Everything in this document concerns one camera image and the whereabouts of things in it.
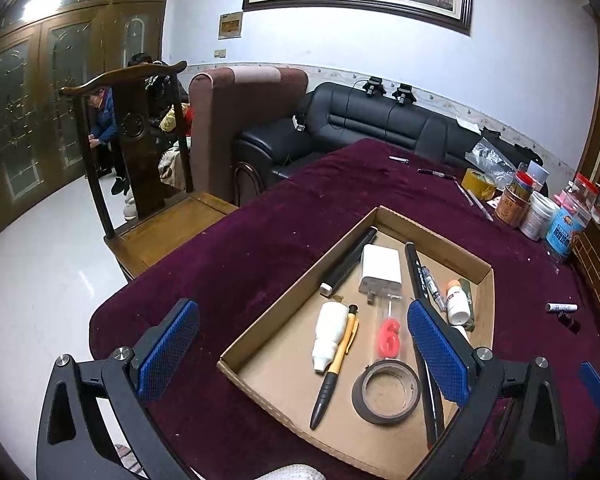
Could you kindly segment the white gloved right hand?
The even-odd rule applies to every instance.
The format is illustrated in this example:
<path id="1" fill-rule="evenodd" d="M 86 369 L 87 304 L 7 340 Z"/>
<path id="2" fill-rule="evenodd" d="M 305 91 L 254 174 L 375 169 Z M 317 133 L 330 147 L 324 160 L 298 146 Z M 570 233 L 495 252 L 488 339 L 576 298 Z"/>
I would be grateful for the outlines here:
<path id="1" fill-rule="evenodd" d="M 262 474 L 257 480 L 325 480 L 321 471 L 306 464 L 291 464 Z"/>

